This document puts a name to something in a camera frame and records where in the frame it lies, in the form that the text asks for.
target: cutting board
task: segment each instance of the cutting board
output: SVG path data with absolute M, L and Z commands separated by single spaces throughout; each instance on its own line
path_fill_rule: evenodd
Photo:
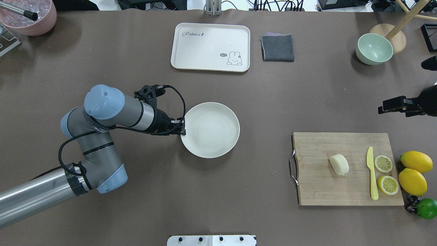
M 376 180 L 391 175 L 398 180 L 392 148 L 386 133 L 293 133 L 296 150 L 298 196 L 300 205 L 317 206 L 403 206 L 401 190 L 395 195 L 379 192 L 370 197 L 370 171 L 366 154 L 373 147 L 374 157 L 385 155 L 393 162 L 393 170 L 382 173 L 375 169 Z M 345 176 L 335 174 L 329 157 L 342 154 L 349 163 Z

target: folded cloth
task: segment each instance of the folded cloth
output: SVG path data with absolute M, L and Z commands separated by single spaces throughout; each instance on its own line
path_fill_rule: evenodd
M 264 33 L 261 35 L 261 48 L 265 61 L 292 62 L 295 60 L 291 34 Z

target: gray table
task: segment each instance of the gray table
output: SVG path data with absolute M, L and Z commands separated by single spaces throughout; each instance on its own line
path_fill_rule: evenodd
M 437 81 L 423 70 L 423 20 L 407 25 L 407 47 L 371 67 L 354 55 L 358 38 L 402 14 L 254 13 L 202 11 L 59 13 L 53 31 L 18 36 L 23 44 L 0 58 L 0 189 L 56 167 L 66 137 L 62 116 L 83 104 L 96 84 L 133 93 L 171 84 L 191 108 L 220 102 L 238 116 L 241 134 L 228 154 L 202 159 L 178 136 L 112 134 L 129 176 L 107 194 L 93 191 L 0 231 L 1 245 L 166 245 L 169 235 L 256 234 L 258 245 L 433 245 L 437 220 L 403 207 L 301 207 L 288 172 L 291 134 L 388 133 L 398 161 L 418 150 L 437 160 L 436 119 L 377 114 L 382 101 L 414 97 Z M 181 22 L 245 25 L 251 31 L 246 73 L 184 71 L 170 65 L 174 28 Z M 292 33 L 293 63 L 263 62 L 259 36 Z M 171 91 L 158 106 L 179 117 Z M 83 157 L 77 143 L 65 162 Z M 437 198 L 436 170 L 425 174 Z

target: lemon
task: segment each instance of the lemon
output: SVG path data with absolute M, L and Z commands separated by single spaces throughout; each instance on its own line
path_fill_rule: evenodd
M 380 172 L 390 172 L 393 168 L 393 163 L 387 156 L 378 155 L 375 158 L 375 167 Z
M 411 195 L 423 196 L 428 189 L 423 175 L 414 169 L 406 168 L 399 173 L 399 184 Z
M 408 151 L 401 155 L 401 162 L 406 168 L 417 170 L 421 173 L 433 168 L 433 161 L 429 156 L 417 151 Z
M 398 181 L 391 176 L 381 176 L 378 179 L 379 189 L 387 195 L 394 195 L 399 190 Z

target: mint green bowl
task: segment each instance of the mint green bowl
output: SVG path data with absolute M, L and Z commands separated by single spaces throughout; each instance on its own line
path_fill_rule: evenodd
M 367 65 L 382 64 L 393 56 L 393 46 L 381 35 L 367 33 L 358 40 L 355 53 L 358 59 Z

